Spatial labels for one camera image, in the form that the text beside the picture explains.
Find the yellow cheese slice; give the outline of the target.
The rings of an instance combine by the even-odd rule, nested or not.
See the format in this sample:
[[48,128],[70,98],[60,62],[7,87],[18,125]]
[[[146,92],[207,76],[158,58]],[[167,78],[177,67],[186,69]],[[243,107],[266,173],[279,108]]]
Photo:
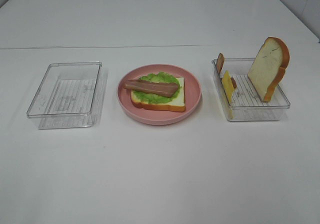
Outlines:
[[232,95],[233,95],[233,92],[235,91],[235,88],[228,70],[224,72],[224,75],[221,79],[221,83],[222,83],[223,93],[224,93],[224,98],[223,98],[224,114],[228,121],[232,121],[234,119],[233,109],[232,109],[232,102],[233,102]]

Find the bread slice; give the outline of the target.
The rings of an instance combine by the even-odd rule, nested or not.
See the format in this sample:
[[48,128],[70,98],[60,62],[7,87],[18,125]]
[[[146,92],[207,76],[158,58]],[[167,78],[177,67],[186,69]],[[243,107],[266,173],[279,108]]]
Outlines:
[[138,91],[131,90],[130,99],[132,104],[136,108],[153,110],[153,111],[172,111],[172,112],[184,112],[186,110],[185,104],[185,79],[183,77],[177,78],[180,88],[176,92],[177,96],[167,103],[151,103],[141,100],[137,94]]
[[270,102],[290,62],[286,44],[277,37],[268,37],[257,53],[247,76],[263,102]]

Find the green lettuce leaf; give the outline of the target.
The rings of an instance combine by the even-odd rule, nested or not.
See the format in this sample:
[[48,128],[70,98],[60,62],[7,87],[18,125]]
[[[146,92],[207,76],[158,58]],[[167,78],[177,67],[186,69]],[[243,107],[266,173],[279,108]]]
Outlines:
[[154,93],[145,93],[138,90],[131,91],[131,97],[135,102],[142,102],[153,105],[166,104],[173,101],[181,94],[181,91],[184,87],[183,77],[174,77],[173,75],[163,71],[160,71],[158,74],[149,73],[148,75],[141,76],[139,80],[153,83],[176,83],[178,85],[178,90],[171,97],[166,97]]

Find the bacon strip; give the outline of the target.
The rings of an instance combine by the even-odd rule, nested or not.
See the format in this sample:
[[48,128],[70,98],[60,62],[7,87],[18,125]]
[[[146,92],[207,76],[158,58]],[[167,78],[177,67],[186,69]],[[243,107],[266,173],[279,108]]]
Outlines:
[[[217,73],[218,73],[219,75],[221,74],[221,71],[222,71],[224,62],[225,62],[225,57],[224,57],[224,55],[220,52],[219,55],[218,55],[217,61],[216,61]],[[236,89],[236,88],[237,88],[237,84],[236,84],[235,79],[234,79],[233,77],[230,77],[230,80],[231,80],[231,83],[232,83],[233,88]]]
[[131,79],[124,82],[125,89],[156,94],[164,97],[171,97],[179,89],[179,85],[174,82],[150,82],[140,79]]

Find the pink round plate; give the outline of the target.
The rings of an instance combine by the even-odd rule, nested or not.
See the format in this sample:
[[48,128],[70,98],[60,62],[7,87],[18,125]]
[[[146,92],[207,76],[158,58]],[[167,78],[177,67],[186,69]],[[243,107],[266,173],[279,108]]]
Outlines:
[[201,86],[189,71],[169,64],[151,64],[126,74],[118,84],[123,111],[148,125],[168,125],[187,118],[198,106]]

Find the clear plastic tray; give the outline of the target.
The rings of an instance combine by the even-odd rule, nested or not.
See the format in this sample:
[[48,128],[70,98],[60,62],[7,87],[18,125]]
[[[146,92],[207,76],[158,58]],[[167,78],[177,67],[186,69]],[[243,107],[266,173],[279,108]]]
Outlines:
[[39,130],[86,128],[100,117],[106,78],[102,63],[52,63],[26,112]]
[[[221,72],[217,71],[217,60],[213,59],[213,80],[219,94],[224,115],[231,122],[247,121],[277,121],[291,104],[280,86],[275,88],[271,101],[263,102],[247,73],[254,62],[254,58],[226,58]],[[228,101],[222,78],[225,71],[234,78],[236,88],[232,93],[231,102]]]

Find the clear plastic tray left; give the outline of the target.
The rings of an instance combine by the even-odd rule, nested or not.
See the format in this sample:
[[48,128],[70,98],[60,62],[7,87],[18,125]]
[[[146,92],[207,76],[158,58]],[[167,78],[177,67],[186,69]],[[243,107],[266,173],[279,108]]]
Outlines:
[[52,63],[26,112],[39,130],[86,128],[100,117],[106,78],[102,63]]

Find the clear plastic tray right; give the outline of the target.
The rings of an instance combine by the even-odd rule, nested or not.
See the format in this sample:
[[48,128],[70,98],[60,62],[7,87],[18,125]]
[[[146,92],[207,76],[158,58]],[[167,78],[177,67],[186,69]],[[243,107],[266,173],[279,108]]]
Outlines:
[[[277,121],[291,104],[280,86],[275,88],[271,101],[263,102],[247,73],[254,62],[254,58],[226,58],[221,72],[217,71],[217,60],[213,59],[213,80],[219,94],[224,115],[231,122],[247,121]],[[232,93],[231,102],[228,101],[222,78],[225,71],[234,78],[236,88]]]

